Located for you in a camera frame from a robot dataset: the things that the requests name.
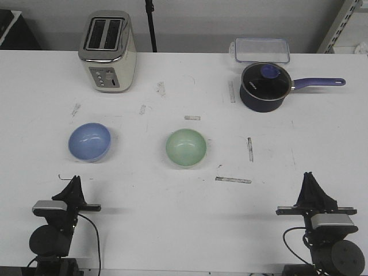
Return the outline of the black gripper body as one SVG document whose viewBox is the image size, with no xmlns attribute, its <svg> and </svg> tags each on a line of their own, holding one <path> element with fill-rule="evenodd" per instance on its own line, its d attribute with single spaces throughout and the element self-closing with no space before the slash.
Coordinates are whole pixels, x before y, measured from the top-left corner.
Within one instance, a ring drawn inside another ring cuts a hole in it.
<svg viewBox="0 0 368 276">
<path fill-rule="evenodd" d="M 46 211 L 47 223 L 63 233 L 73 233 L 80 212 L 99 212 L 101 204 L 80 204 L 77 206 L 58 207 Z"/>
<path fill-rule="evenodd" d="M 311 218 L 316 214 L 347 214 L 351 218 L 357 213 L 353 207 L 338 207 L 337 209 L 318 210 L 316 208 L 299 208 L 296 206 L 279 206 L 275 211 L 277 215 L 300 215 L 304 218 L 306 227 L 306 239 L 309 244 L 334 244 L 352 233 L 358 231 L 356 225 L 350 227 L 319 227 L 312 228 Z"/>
</svg>

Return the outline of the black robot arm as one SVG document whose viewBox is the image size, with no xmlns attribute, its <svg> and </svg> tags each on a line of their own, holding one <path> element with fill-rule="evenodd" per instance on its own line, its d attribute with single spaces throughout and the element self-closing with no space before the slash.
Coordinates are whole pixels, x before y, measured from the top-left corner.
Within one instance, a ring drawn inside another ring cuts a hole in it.
<svg viewBox="0 0 368 276">
<path fill-rule="evenodd" d="M 34 275 L 84 275 L 75 258 L 69 258 L 72 237 L 78 218 L 87 220 L 94 228 L 97 237 L 98 274 L 101 273 L 102 260 L 100 238 L 97 226 L 81 212 L 99 212 L 100 204 L 85 201 L 81 178 L 77 175 L 68 185 L 50 200 L 38 200 L 32 213 L 43 217 L 46 224 L 38 227 L 29 238 L 29 248 L 36 255 Z"/>
<path fill-rule="evenodd" d="M 305 172 L 297 202 L 293 206 L 279 206 L 277 215 L 300 215 L 304 219 L 302 241 L 308 248 L 311 262 L 298 256 L 287 244 L 286 234 L 296 230 L 287 229 L 283 242 L 301 264 L 284 265 L 282 275 L 361 275 L 365 269 L 362 250 L 345 237 L 356 233 L 358 227 L 351 220 L 357 214 L 353 207 L 339 207 L 328 196 L 311 172 Z"/>
</svg>

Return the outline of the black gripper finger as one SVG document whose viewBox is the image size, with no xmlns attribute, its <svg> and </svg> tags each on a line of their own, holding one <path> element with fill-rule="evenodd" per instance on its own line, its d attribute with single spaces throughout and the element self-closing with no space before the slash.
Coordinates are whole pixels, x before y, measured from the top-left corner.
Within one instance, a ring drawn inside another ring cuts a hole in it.
<svg viewBox="0 0 368 276">
<path fill-rule="evenodd" d="M 83 195 L 82 191 L 82 185 L 81 185 L 81 178 L 80 176 L 76 177 L 76 184 L 75 184 L 75 195 L 76 195 L 76 202 L 78 206 L 85 206 L 86 201 Z"/>
<path fill-rule="evenodd" d="M 305 172 L 302 180 L 302 186 L 297 198 L 297 202 L 295 204 L 296 207 L 306 208 L 311 205 L 311 195 L 309 192 L 309 184 L 310 184 L 310 172 Z"/>
<path fill-rule="evenodd" d="M 75 202 L 77 198 L 77 178 L 78 177 L 74 175 L 68 185 L 59 194 L 52 196 L 51 199 L 54 201 L 64 201 L 67 204 Z"/>
<path fill-rule="evenodd" d="M 320 187 L 313 174 L 309 173 L 310 199 L 316 208 L 337 208 L 337 200 L 327 195 Z"/>
</svg>

